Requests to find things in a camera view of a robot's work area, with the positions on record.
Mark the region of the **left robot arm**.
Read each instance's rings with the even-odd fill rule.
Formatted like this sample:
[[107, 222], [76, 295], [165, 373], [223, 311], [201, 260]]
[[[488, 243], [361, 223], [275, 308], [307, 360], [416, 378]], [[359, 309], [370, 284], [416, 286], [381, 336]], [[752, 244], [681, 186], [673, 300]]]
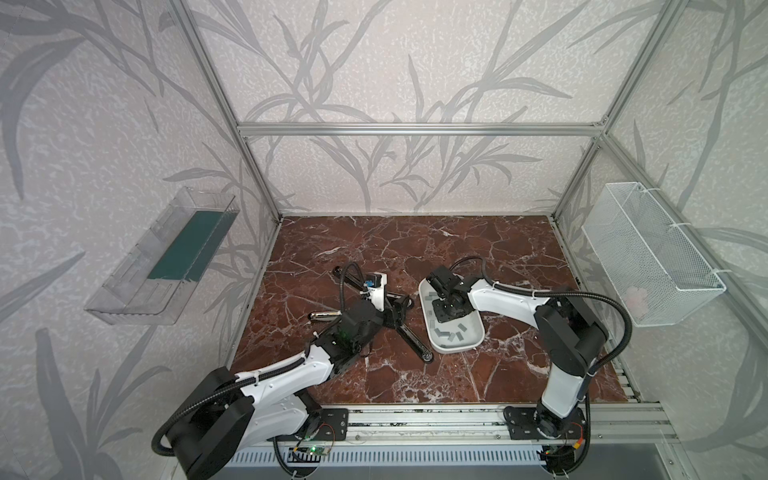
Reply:
[[238, 374], [212, 370], [158, 428], [152, 451], [174, 457], [188, 479], [209, 479], [239, 450], [298, 433], [318, 409], [307, 389], [354, 365], [384, 321], [382, 306], [358, 300], [292, 357]]

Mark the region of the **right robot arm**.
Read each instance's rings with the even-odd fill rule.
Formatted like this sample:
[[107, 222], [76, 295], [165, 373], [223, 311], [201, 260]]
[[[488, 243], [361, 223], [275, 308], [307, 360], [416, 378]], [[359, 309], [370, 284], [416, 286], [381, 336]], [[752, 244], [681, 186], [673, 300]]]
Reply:
[[[433, 270], [419, 284], [425, 321], [433, 326], [481, 324], [483, 312], [510, 317], [539, 332], [550, 360], [545, 390], [532, 419], [539, 432], [555, 438], [586, 400], [589, 383], [598, 371], [622, 353], [633, 333], [632, 318], [618, 301], [593, 292], [536, 291], [494, 282], [483, 276], [461, 276], [445, 266]], [[602, 354], [609, 333], [588, 302], [604, 303], [622, 318], [619, 343]]]

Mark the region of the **white plastic tray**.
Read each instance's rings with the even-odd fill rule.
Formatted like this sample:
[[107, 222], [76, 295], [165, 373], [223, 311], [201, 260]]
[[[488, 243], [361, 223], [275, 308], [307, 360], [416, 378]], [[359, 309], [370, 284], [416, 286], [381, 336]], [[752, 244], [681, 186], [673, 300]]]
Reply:
[[440, 297], [427, 280], [419, 284], [419, 298], [430, 343], [438, 353], [459, 353], [474, 349], [483, 342], [485, 328], [477, 310], [457, 319], [439, 322], [434, 302]]

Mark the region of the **staple strips in tray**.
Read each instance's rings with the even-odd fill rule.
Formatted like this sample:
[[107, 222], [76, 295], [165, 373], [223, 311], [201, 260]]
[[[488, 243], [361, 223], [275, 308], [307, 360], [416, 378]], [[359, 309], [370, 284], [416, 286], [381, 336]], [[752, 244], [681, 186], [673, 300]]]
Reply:
[[467, 339], [467, 327], [463, 323], [438, 324], [432, 329], [441, 343], [461, 343]]

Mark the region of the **green circuit board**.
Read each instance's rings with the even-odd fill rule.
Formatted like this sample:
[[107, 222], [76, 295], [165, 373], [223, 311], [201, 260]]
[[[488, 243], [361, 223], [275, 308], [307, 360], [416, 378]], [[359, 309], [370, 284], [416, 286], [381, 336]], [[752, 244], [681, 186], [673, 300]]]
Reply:
[[323, 445], [296, 446], [291, 450], [291, 455], [299, 462], [319, 462], [321, 457], [329, 456], [332, 450], [331, 446]]

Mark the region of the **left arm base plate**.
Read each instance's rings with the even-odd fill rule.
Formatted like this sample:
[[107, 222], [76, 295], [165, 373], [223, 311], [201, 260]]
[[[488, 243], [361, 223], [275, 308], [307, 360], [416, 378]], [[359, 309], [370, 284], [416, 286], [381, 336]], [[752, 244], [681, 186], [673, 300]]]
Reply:
[[322, 408], [309, 413], [298, 432], [303, 439], [343, 441], [349, 426], [349, 410], [346, 408]]

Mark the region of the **aluminium front rail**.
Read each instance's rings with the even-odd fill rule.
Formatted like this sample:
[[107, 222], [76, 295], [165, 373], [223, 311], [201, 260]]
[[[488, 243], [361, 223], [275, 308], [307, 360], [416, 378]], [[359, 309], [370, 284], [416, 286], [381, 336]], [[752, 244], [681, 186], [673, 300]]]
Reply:
[[[508, 426], [503, 404], [359, 404], [347, 405], [346, 420], [322, 428], [315, 437], [328, 445], [500, 445], [563, 444], [580, 438], [581, 429], [552, 440], [534, 428]], [[594, 444], [678, 443], [677, 432], [659, 403], [594, 403]]]

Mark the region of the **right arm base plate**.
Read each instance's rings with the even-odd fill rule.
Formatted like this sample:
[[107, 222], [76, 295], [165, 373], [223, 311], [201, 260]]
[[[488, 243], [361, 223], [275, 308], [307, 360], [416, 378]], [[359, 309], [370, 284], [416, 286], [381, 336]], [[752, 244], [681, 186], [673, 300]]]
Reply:
[[575, 407], [566, 418], [559, 418], [543, 407], [507, 406], [503, 420], [512, 440], [576, 441], [584, 436], [584, 412]]

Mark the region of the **clear plastic wall bin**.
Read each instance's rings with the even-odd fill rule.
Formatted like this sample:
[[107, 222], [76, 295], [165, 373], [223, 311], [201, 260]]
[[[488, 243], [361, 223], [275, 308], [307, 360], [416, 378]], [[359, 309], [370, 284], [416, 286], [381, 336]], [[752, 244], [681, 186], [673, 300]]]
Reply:
[[239, 213], [231, 193], [181, 188], [85, 311], [110, 325], [175, 324]]

